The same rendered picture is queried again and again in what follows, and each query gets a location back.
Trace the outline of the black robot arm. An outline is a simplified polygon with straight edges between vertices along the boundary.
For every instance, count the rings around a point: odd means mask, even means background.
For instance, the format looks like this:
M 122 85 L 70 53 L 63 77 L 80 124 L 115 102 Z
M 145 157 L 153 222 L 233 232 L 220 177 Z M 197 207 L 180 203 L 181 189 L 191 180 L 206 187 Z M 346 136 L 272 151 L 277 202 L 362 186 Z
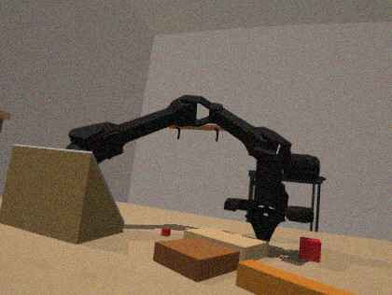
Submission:
M 209 109 L 209 116 L 196 119 L 197 103 Z M 319 159 L 306 154 L 292 154 L 291 143 L 266 127 L 255 127 L 225 109 L 222 104 L 211 103 L 202 96 L 183 95 L 167 108 L 132 119 L 121 124 L 101 122 L 71 130 L 71 144 L 65 149 L 92 151 L 98 164 L 121 155 L 126 143 L 166 127 L 200 127 L 214 123 L 241 140 L 249 156 L 257 159 L 256 176 L 317 181 Z M 278 146 L 278 154 L 276 151 Z

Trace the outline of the red cube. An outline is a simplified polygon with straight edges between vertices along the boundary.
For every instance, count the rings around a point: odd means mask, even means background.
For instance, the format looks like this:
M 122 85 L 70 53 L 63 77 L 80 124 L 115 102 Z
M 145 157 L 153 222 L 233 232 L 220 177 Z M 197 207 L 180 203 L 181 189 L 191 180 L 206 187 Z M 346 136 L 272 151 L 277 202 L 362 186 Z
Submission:
M 321 261 L 321 242 L 315 238 L 300 237 L 300 259 L 308 261 Z

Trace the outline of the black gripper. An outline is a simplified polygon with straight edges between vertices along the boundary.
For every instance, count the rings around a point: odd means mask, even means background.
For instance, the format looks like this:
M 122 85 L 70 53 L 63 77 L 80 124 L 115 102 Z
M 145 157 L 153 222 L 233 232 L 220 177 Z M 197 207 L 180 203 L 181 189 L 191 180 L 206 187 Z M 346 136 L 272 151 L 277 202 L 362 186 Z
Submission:
M 288 206 L 282 207 L 280 197 L 282 194 L 282 178 L 256 176 L 253 180 L 254 199 L 242 200 L 228 198 L 224 204 L 224 209 L 236 211 L 237 209 L 247 211 L 245 218 L 248 218 L 257 239 L 270 242 L 273 232 L 280 222 L 286 221 L 285 216 L 290 221 L 307 223 L 314 221 L 314 211 L 311 207 Z M 264 205 L 259 207 L 259 205 Z M 272 208 L 275 209 L 271 209 Z M 267 216 L 264 216 L 268 214 Z

